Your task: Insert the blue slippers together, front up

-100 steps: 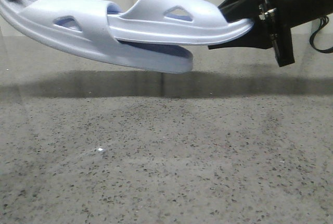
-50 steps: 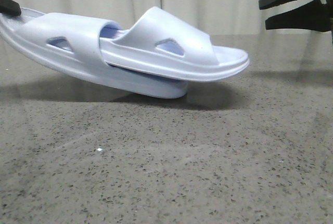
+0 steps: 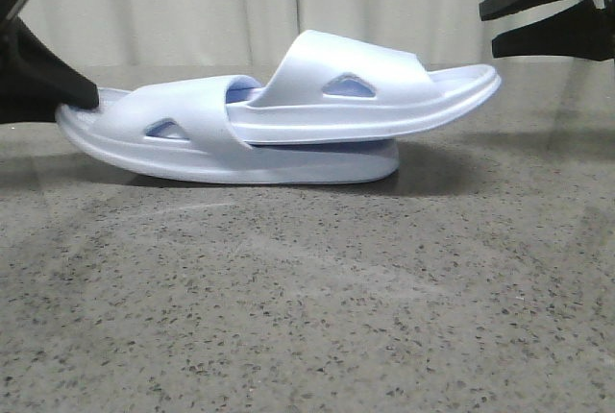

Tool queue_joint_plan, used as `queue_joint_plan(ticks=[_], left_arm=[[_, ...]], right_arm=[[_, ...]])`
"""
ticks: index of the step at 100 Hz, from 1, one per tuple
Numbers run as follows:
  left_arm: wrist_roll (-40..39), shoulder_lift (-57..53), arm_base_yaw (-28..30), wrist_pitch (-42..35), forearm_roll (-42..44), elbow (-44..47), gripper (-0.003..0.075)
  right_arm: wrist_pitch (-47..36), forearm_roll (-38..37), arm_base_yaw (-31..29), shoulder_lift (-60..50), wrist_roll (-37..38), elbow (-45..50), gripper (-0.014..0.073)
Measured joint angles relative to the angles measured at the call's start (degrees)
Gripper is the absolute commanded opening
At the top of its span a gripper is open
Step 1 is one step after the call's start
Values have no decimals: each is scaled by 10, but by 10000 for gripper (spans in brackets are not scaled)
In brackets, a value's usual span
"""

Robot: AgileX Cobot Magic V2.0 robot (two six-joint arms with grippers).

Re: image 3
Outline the black gripper, image-left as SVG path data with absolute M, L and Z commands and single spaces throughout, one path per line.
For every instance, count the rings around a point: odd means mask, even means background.
M 28 0 L 1 0 L 1 98 L 51 103 L 3 103 L 1 124 L 54 123 L 58 104 L 99 105 L 95 83 L 51 52 L 19 18 Z

